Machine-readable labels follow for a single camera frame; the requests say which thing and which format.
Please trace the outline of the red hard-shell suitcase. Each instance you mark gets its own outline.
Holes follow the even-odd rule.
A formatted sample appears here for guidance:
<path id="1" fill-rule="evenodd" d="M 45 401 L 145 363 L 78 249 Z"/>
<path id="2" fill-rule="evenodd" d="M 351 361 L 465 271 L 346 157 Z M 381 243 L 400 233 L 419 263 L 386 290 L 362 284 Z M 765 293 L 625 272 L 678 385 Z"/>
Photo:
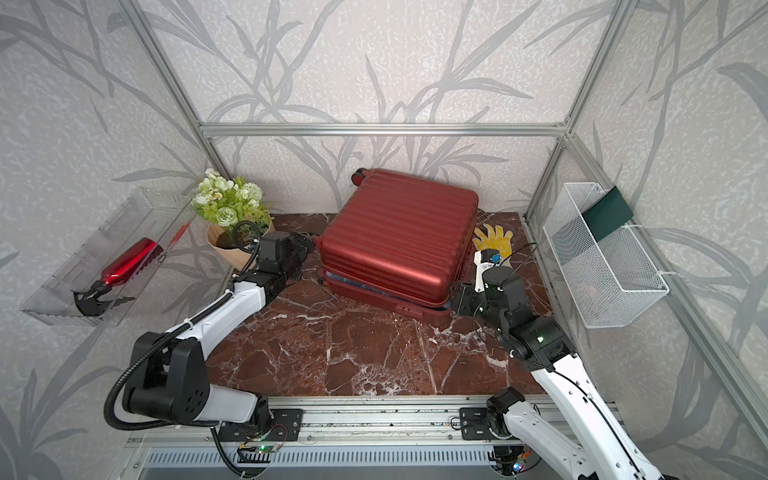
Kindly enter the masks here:
<path id="1" fill-rule="evenodd" d="M 315 245 L 333 293 L 440 324 L 472 247 L 473 190 L 386 169 L 358 169 L 356 189 Z"/>

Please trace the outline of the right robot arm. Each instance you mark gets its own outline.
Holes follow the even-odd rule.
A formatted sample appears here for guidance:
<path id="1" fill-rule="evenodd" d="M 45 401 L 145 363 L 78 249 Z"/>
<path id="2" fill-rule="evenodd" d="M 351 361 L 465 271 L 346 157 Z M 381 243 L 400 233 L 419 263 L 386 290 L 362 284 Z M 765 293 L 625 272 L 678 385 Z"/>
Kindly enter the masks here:
<path id="1" fill-rule="evenodd" d="M 552 426 L 512 387 L 489 397 L 484 419 L 469 421 L 469 427 L 498 440 L 522 441 L 563 479 L 663 478 L 602 399 L 560 325 L 534 314 L 514 269 L 479 262 L 474 282 L 455 289 L 451 306 L 493 330 L 498 344 L 545 390 L 573 434 Z"/>

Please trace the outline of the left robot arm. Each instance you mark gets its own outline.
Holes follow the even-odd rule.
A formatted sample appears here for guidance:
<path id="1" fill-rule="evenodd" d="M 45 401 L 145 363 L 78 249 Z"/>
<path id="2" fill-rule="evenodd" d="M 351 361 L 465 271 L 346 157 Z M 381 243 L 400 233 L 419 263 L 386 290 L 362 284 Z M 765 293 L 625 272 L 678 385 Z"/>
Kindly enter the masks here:
<path id="1" fill-rule="evenodd" d="M 212 384 L 206 361 L 232 331 L 300 278 L 314 249 L 311 235 L 291 231 L 253 242 L 245 267 L 220 297 L 173 328 L 136 340 L 129 367 L 106 396 L 105 422 L 121 431 L 221 423 L 269 431 L 275 420 L 267 397 Z"/>

